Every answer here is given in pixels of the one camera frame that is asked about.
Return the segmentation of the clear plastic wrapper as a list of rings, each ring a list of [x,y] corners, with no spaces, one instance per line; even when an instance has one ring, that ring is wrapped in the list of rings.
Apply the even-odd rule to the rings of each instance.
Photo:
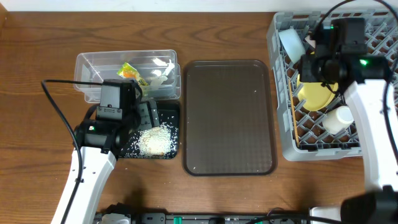
[[[155,58],[152,60],[157,66],[165,67],[165,70],[162,72],[161,70],[152,70],[151,74],[154,75],[154,78],[150,81],[150,86],[153,88],[159,88],[163,82],[167,81],[169,73],[175,68],[175,64],[172,63],[171,60],[169,62],[164,62],[159,58]]]

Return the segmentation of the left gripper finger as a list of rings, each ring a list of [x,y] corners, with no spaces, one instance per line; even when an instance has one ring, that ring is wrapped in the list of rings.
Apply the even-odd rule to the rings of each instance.
[[[152,123],[152,127],[159,127],[159,114],[157,110],[157,103],[155,100],[148,101],[149,116]]]
[[[141,123],[138,127],[138,130],[147,130],[151,128],[151,120],[150,120],[150,109],[148,108],[148,104],[146,102],[140,103],[138,107],[138,112],[141,117]]]

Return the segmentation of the wooden chopstick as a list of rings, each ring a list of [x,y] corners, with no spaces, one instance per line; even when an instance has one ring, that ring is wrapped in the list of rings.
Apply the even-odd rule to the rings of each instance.
[[[288,81],[288,86],[289,86],[289,96],[290,96],[290,107],[292,111],[292,120],[293,120],[293,126],[294,126],[294,139],[296,146],[300,146],[299,142],[299,135],[298,135],[298,130],[297,130],[297,121],[295,117],[295,106],[294,106],[294,97],[293,97],[293,91],[292,91],[292,84],[291,84],[291,79]]]

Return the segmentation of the yellow plate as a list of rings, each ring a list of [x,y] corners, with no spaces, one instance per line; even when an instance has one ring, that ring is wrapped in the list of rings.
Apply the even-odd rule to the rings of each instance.
[[[322,86],[322,83],[303,83],[300,81],[300,75],[297,77],[296,86],[301,86],[297,98],[299,101],[305,101],[303,107],[308,111],[318,111],[329,105],[336,95],[334,92],[338,90],[337,83],[330,85],[331,91]]]

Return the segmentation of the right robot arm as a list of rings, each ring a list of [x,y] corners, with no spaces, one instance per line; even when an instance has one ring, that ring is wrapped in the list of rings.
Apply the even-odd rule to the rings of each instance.
[[[363,153],[365,193],[343,201],[342,223],[397,223],[397,113],[393,69],[368,53],[363,18],[319,22],[313,55],[299,61],[300,81],[338,84],[349,107]]]

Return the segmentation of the white cup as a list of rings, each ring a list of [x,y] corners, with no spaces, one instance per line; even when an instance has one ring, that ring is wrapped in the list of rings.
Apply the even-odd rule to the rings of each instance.
[[[326,114],[322,121],[323,127],[330,134],[338,134],[354,122],[353,115],[348,106],[340,106]]]

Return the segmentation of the green orange snack wrapper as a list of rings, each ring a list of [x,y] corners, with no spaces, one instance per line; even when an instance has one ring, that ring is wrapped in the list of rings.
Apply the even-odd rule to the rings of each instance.
[[[127,62],[123,63],[117,74],[122,78],[134,79],[140,86],[149,86],[145,79],[141,77],[138,70]]]

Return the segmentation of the light blue bowl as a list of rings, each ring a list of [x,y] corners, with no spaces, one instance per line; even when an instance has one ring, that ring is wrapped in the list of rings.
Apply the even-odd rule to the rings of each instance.
[[[305,54],[305,48],[295,29],[280,31],[279,39],[293,63],[297,63]]]

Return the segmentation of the white pink bowl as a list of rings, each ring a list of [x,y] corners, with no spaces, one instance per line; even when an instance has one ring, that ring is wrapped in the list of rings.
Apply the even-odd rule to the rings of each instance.
[[[311,48],[312,48],[313,50],[316,49],[316,41],[311,39],[311,35],[307,35],[307,36],[305,37],[305,41],[309,44],[309,46],[311,46]]]

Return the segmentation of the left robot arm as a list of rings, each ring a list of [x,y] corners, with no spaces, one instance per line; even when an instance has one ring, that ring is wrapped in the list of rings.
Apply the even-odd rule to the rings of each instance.
[[[103,80],[98,84],[100,102],[90,106],[73,128],[50,95],[48,83],[42,81],[43,91],[73,144],[68,179],[52,223],[91,223],[123,147],[142,124],[143,91],[133,78]]]

